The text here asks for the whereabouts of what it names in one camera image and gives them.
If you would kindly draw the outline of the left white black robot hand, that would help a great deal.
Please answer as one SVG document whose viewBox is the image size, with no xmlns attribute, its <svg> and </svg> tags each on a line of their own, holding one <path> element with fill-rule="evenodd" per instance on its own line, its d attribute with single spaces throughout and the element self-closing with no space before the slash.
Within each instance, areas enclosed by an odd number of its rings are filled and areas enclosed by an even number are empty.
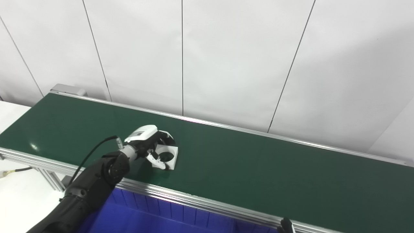
<svg viewBox="0 0 414 233">
<path fill-rule="evenodd" d="M 173 171 L 178 157 L 174 138 L 169 132 L 158 130 L 156 125 L 145 125 L 133 131 L 120 151 L 130 162 L 146 158 L 152 167 L 164 171 Z"/>
</svg>

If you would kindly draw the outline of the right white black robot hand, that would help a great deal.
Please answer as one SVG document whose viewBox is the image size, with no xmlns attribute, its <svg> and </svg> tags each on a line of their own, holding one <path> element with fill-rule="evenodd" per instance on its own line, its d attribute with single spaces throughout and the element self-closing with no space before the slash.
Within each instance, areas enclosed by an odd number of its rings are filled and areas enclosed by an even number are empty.
<svg viewBox="0 0 414 233">
<path fill-rule="evenodd" d="M 277 227 L 278 233 L 296 233 L 294 224 L 289 218 L 283 218 L 280 221 L 280 225 Z"/>
</svg>

